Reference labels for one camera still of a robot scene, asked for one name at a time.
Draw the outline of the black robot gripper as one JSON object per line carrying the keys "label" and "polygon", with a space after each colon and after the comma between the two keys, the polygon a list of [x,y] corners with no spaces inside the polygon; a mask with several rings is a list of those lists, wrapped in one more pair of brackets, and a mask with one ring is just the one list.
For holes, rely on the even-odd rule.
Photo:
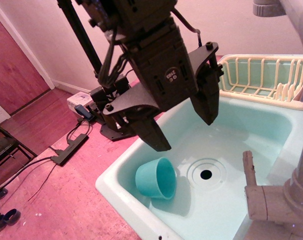
{"label": "black robot gripper", "polygon": [[155,121],[156,113],[166,112],[190,99],[195,112],[211,125],[219,113],[219,46],[207,42],[188,53],[178,26],[169,18],[147,35],[128,40],[124,35],[105,32],[110,44],[121,45],[123,54],[115,73],[128,62],[139,83],[113,101],[110,116],[128,116],[129,130],[157,152],[172,147]]}

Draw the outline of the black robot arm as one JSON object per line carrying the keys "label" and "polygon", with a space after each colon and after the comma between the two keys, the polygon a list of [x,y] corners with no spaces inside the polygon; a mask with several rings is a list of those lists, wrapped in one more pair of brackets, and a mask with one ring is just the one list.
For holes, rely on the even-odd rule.
{"label": "black robot arm", "polygon": [[175,8],[174,0],[79,0],[89,24],[99,27],[108,43],[100,61],[70,0],[58,1],[85,51],[99,82],[90,95],[102,122],[101,134],[110,140],[139,136],[158,152],[170,150],[155,117],[186,99],[208,125],[219,112],[216,42],[187,52],[178,18],[192,27]]}

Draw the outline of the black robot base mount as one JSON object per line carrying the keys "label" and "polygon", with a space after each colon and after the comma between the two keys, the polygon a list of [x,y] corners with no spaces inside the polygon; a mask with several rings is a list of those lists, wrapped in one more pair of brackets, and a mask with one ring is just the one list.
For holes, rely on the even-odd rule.
{"label": "black robot base mount", "polygon": [[96,106],[96,110],[90,112],[95,116],[95,120],[101,124],[100,134],[113,142],[135,136],[131,130],[122,129],[121,124],[124,124],[125,120],[118,123],[111,115],[104,114],[104,110],[108,113],[115,110],[113,101],[130,88],[127,77],[121,74],[110,87],[99,86],[89,92]]}

